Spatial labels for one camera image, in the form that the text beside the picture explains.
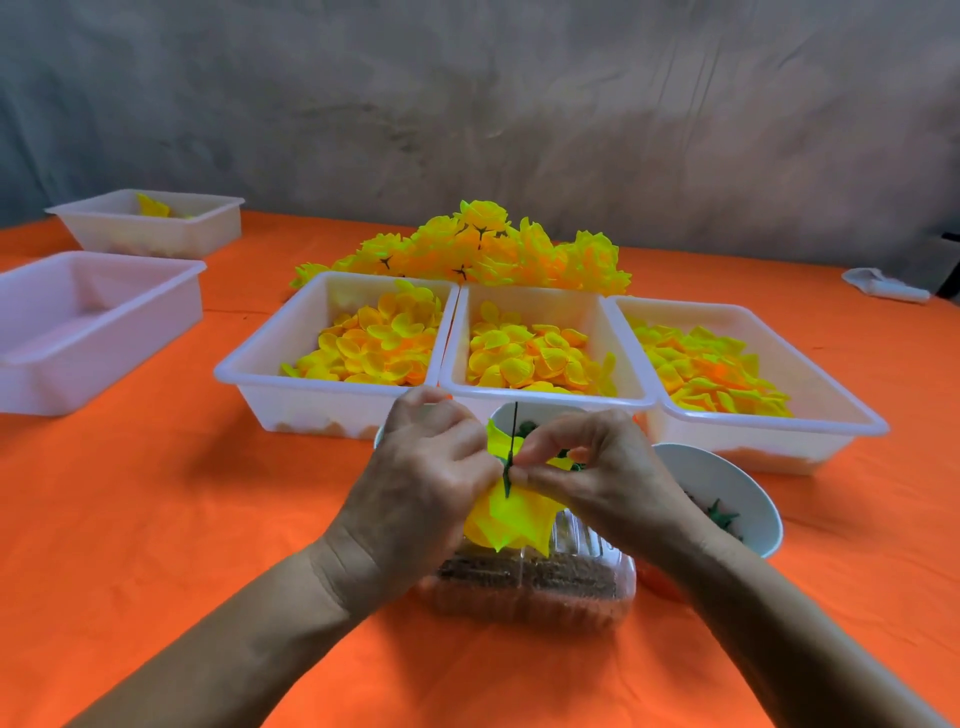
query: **person's left hand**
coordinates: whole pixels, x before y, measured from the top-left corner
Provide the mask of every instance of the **person's left hand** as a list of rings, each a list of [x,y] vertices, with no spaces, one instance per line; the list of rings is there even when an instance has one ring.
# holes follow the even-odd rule
[[[308,549],[314,572],[363,619],[452,553],[473,502],[502,473],[486,429],[462,404],[437,387],[407,392],[343,509]]]

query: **person's right hand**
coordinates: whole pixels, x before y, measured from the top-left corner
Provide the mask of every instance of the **person's right hand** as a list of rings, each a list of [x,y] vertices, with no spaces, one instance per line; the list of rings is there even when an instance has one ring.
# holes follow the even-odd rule
[[[562,449],[580,472],[545,465]],[[568,506],[620,550],[662,566],[678,540],[700,543],[709,519],[673,479],[625,412],[563,416],[535,429],[514,457],[511,480]]]

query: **hand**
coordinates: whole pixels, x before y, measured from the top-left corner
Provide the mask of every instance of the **hand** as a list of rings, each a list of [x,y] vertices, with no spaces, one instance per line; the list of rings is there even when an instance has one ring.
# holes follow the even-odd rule
[[[314,572],[363,619],[453,552],[473,502],[502,473],[486,429],[462,404],[437,387],[407,392],[343,509],[310,547]]]
[[[580,472],[544,463],[562,449]],[[535,429],[514,457],[510,478],[568,506],[614,546],[661,566],[678,539],[700,541],[709,525],[625,412],[561,417]]]

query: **orange table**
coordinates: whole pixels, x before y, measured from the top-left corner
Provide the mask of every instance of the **orange table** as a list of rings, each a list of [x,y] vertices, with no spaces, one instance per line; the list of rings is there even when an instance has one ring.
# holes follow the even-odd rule
[[[0,415],[0,726],[54,726],[317,537],[371,443],[263,431],[214,365],[384,226],[244,214],[201,276],[204,320],[81,411]],[[75,247],[0,232],[0,270]],[[832,268],[621,250],[631,293],[739,303],[893,428],[815,476],[762,475],[774,565],[960,721],[960,309],[871,299]],[[438,619],[407,597],[291,691],[271,726],[762,726],[685,607],[640,591],[622,628],[560,637]]]

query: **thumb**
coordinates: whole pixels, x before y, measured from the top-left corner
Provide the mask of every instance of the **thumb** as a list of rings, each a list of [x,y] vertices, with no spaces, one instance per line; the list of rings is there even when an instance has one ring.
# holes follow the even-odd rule
[[[514,465],[510,468],[510,481],[570,508],[583,499],[588,488],[586,473],[571,473],[552,465]]]

